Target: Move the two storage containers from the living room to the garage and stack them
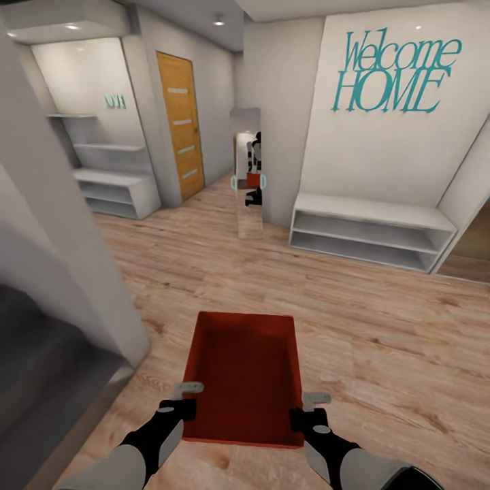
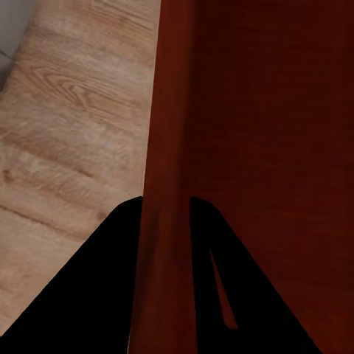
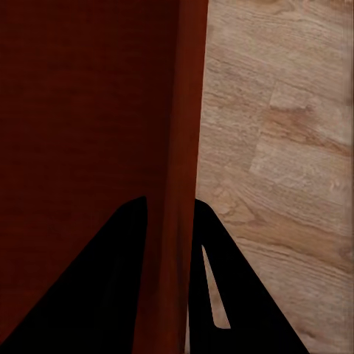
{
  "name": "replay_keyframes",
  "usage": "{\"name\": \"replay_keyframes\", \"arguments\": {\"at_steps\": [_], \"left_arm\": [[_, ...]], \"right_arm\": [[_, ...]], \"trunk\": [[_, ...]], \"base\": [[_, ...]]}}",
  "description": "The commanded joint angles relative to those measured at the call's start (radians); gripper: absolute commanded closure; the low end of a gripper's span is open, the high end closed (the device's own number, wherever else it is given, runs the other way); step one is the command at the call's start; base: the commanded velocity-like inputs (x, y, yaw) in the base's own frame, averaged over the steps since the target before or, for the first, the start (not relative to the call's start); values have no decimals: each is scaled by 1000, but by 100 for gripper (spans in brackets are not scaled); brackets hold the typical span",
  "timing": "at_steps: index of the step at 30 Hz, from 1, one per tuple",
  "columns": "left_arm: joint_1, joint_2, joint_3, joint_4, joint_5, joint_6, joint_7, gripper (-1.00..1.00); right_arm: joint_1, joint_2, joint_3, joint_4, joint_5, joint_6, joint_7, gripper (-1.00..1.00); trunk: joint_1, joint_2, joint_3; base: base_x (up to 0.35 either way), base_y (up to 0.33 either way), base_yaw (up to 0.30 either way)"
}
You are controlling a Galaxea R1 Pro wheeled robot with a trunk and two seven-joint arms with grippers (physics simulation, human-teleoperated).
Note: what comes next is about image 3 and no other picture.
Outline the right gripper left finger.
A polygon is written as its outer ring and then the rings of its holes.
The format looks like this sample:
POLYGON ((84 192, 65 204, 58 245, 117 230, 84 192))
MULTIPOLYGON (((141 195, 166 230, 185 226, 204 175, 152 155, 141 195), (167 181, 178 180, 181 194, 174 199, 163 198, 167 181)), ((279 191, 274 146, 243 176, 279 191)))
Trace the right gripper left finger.
POLYGON ((0 346, 0 354, 131 354, 146 196, 121 205, 0 346))

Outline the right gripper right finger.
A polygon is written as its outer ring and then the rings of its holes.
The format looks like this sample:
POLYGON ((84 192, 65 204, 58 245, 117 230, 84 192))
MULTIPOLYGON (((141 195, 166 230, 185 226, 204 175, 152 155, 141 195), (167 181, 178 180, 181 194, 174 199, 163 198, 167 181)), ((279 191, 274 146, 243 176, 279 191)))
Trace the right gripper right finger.
POLYGON ((310 354, 214 210, 195 199, 188 296, 190 354, 310 354), (230 329, 215 326, 204 254, 230 329))

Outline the storage box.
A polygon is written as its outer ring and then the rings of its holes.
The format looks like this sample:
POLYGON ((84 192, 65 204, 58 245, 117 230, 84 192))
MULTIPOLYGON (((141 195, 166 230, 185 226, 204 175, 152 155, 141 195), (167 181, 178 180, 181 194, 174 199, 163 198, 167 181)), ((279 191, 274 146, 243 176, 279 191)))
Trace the storage box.
POLYGON ((0 346, 146 196, 131 354, 184 354, 209 0, 0 0, 0 346))

